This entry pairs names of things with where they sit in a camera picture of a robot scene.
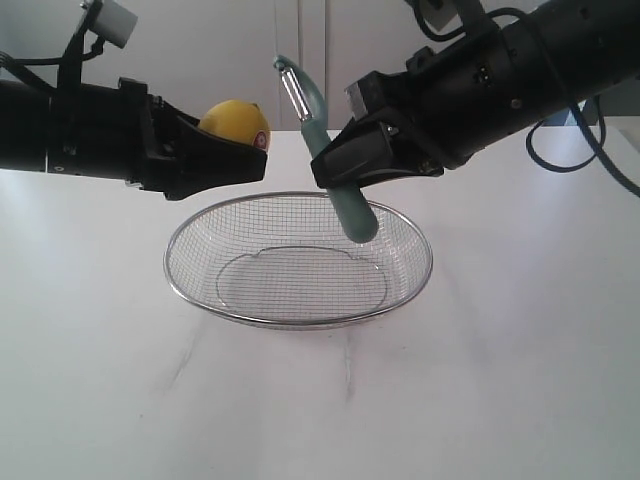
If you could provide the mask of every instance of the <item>lemon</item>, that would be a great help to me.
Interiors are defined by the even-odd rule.
[[[251,145],[265,152],[269,149],[269,122],[255,103],[242,100],[219,103],[202,117],[198,127],[225,140]]]

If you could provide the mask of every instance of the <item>mesh strainer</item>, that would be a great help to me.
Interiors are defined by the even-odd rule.
[[[165,254],[167,279],[190,303],[263,327],[329,328],[388,312],[424,288],[431,248],[409,219],[370,205],[378,235],[356,244],[325,194],[219,203],[175,232]]]

